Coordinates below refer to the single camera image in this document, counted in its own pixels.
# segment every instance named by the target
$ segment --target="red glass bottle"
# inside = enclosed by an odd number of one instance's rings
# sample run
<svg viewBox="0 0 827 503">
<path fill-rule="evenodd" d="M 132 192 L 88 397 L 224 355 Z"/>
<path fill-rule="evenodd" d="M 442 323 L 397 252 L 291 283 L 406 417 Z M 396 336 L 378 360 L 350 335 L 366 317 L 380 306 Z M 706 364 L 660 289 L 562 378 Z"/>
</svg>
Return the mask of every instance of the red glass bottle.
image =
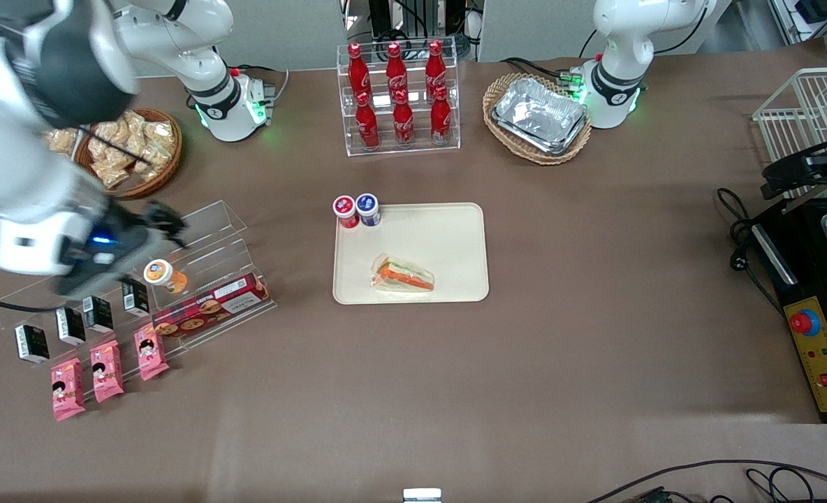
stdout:
<svg viewBox="0 0 827 503">
<path fill-rule="evenodd" d="M 429 61 L 426 63 L 426 102 L 434 100 L 435 89 L 445 87 L 445 60 L 441 58 L 441 41 L 429 42 Z"/>
<path fill-rule="evenodd" d="M 386 79 L 388 80 L 388 95 L 392 103 L 397 103 L 398 92 L 404 90 L 404 102 L 407 102 L 407 67 L 401 60 L 401 45 L 398 42 L 388 44 L 388 64 L 386 66 Z"/>
<path fill-rule="evenodd" d="M 410 149 L 414 145 L 414 111 L 407 104 L 407 89 L 398 89 L 395 94 L 395 111 L 392 118 L 395 120 L 395 140 L 398 147 Z"/>
<path fill-rule="evenodd" d="M 352 86 L 352 92 L 355 94 L 355 99 L 358 95 L 365 95 L 369 100 L 372 95 L 372 90 L 369 88 L 369 69 L 367 64 L 360 57 L 360 44 L 352 42 L 349 44 L 349 82 Z"/>
<path fill-rule="evenodd" d="M 442 146 L 451 138 L 451 105 L 448 104 L 448 88 L 435 89 L 432 103 L 432 143 Z"/>
<path fill-rule="evenodd" d="M 358 123 L 360 141 L 363 142 L 363 149 L 372 152 L 379 148 L 379 130 L 376 125 L 376 114 L 369 107 L 369 98 L 365 94 L 356 96 L 358 109 L 355 118 Z"/>
</svg>

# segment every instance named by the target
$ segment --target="table surface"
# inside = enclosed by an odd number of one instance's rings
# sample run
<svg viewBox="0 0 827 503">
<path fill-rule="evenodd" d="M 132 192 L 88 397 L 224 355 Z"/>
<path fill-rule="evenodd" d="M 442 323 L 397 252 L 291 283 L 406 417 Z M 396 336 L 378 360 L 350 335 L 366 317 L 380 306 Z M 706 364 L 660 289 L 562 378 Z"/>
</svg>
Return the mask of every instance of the table surface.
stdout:
<svg viewBox="0 0 827 503">
<path fill-rule="evenodd" d="M 225 200 L 279 308 L 64 423 L 47 373 L 0 331 L 0 501 L 398 501 L 429 486 L 451 503 L 583 501 L 707 458 L 827 471 L 787 329 L 727 267 L 713 203 L 724 185 L 764 206 L 749 115 L 825 64 L 819 43 L 657 58 L 637 111 L 556 168 L 484 127 L 503 64 L 461 66 L 459 152 L 368 159 L 344 153 L 332 71 L 292 73 L 274 124 L 237 144 L 203 130 L 177 80 L 145 80 L 138 105 L 186 135 L 157 197 L 182 212 Z M 480 204 L 488 298 L 338 305 L 330 202 L 364 191 Z M 23 283 L 0 271 L 0 294 Z M 737 467 L 658 482 L 758 497 Z"/>
</svg>

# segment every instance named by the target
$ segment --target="yellow panel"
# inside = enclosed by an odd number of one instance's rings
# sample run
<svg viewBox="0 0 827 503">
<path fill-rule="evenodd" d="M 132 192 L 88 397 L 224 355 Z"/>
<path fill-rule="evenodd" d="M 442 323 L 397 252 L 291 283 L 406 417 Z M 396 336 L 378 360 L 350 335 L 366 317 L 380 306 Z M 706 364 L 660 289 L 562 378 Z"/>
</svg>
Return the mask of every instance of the yellow panel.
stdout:
<svg viewBox="0 0 827 503">
<path fill-rule="evenodd" d="M 826 320 L 823 318 L 822 311 L 820 311 L 820 304 L 817 302 L 816 296 L 802 300 L 802 302 L 796 302 L 794 305 L 787 305 L 783 311 L 786 313 L 786 318 L 789 319 L 802 309 L 809 309 L 817 313 L 818 318 L 820 318 L 819 333 L 808 337 L 796 332 L 791 327 L 790 331 L 793 333 L 793 340 L 796 341 L 805 375 L 807 375 L 807 382 L 810 382 L 810 388 L 814 393 L 814 399 L 817 401 L 817 407 L 820 411 L 827 411 L 827 386 L 823 386 L 820 380 L 821 375 L 827 374 Z"/>
</svg>

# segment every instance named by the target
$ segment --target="wicker basket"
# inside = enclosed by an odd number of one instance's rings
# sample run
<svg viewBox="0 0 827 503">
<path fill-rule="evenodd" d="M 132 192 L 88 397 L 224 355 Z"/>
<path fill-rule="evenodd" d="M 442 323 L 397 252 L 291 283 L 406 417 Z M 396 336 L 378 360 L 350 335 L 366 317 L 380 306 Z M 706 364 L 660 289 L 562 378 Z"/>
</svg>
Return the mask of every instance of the wicker basket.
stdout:
<svg viewBox="0 0 827 503">
<path fill-rule="evenodd" d="M 494 136 L 500 140 L 500 143 L 503 143 L 507 149 L 510 149 L 510 152 L 522 157 L 523 159 L 528 159 L 531 162 L 539 163 L 539 165 L 542 166 L 554 166 L 559 163 L 564 163 L 576 156 L 576 154 L 579 153 L 579 150 L 584 147 L 584 144 L 587 143 L 588 138 L 590 138 L 589 120 L 588 123 L 584 124 L 584 127 L 580 130 L 580 133 L 576 136 L 576 139 L 572 141 L 572 144 L 569 145 L 563 155 L 550 156 L 539 150 L 538 147 L 528 143 L 528 141 L 519 138 L 516 134 L 512 134 L 510 131 L 500 127 L 494 122 L 493 119 L 491 119 L 491 109 L 494 108 L 494 105 L 497 105 L 500 98 L 503 98 L 503 95 L 506 93 L 506 90 L 509 89 L 510 84 L 512 84 L 514 80 L 525 79 L 526 77 L 532 77 L 535 80 L 538 80 L 538 82 L 547 86 L 547 89 L 554 90 L 554 92 L 558 92 L 560 94 L 563 93 L 563 89 L 560 88 L 560 86 L 557 86 L 557 84 L 545 79 L 544 77 L 537 77 L 527 73 L 510 73 L 509 75 L 504 75 L 503 77 L 495 80 L 494 83 L 488 87 L 488 90 L 485 92 L 485 96 L 481 99 L 481 111 L 483 111 L 485 124 L 488 125 L 488 129 L 491 130 L 491 133 L 493 133 Z"/>
<path fill-rule="evenodd" d="M 158 111 L 154 108 L 135 108 L 133 111 L 135 111 L 137 115 L 140 115 L 140 117 L 145 118 L 148 122 L 168 122 L 171 124 L 171 131 L 174 131 L 175 134 L 175 143 L 172 145 L 171 160 L 168 163 L 165 163 L 165 166 L 162 166 L 162 170 L 159 171 L 159 174 L 151 180 L 143 180 L 141 175 L 135 174 L 133 172 L 133 165 L 135 165 L 135 163 L 130 163 L 130 165 L 125 168 L 126 171 L 129 172 L 129 178 L 106 191 L 107 194 L 117 198 L 142 198 L 162 188 L 162 186 L 167 184 L 168 180 L 171 180 L 177 172 L 177 166 L 181 162 L 181 149 L 184 146 L 181 128 L 177 125 L 177 122 L 175 122 L 175 119 L 172 118 L 171 115 Z M 92 127 L 92 131 L 94 131 L 96 127 L 97 126 L 94 125 Z M 85 137 L 82 138 L 81 143 L 78 144 L 78 150 L 75 152 L 75 162 L 87 170 L 87 172 L 91 175 L 95 175 L 94 169 L 91 169 L 91 164 L 94 162 L 94 159 L 91 157 L 91 150 L 88 150 L 88 144 L 90 141 L 91 136 L 89 134 L 85 134 Z"/>
</svg>

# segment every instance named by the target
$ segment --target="small black box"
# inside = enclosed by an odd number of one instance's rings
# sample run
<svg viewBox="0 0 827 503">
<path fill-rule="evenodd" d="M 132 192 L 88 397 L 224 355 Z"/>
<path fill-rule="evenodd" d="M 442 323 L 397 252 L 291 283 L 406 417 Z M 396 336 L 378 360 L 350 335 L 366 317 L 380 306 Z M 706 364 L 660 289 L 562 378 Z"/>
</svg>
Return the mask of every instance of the small black box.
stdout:
<svg viewBox="0 0 827 503">
<path fill-rule="evenodd" d="M 59 340 L 66 344 L 78 346 L 87 341 L 84 318 L 75 309 L 65 306 L 57 309 L 57 331 Z"/>
<path fill-rule="evenodd" d="M 100 297 L 88 297 L 82 302 L 82 311 L 85 312 L 85 328 L 104 334 L 112 331 L 112 308 L 106 300 Z"/>
<path fill-rule="evenodd" d="M 149 316 L 149 297 L 142 283 L 131 278 L 122 280 L 122 300 L 125 312 L 140 318 Z"/>
<path fill-rule="evenodd" d="M 20 350 L 20 360 L 31 363 L 44 363 L 50 359 L 47 350 L 47 338 L 44 331 L 31 325 L 17 327 L 17 348 Z"/>
</svg>

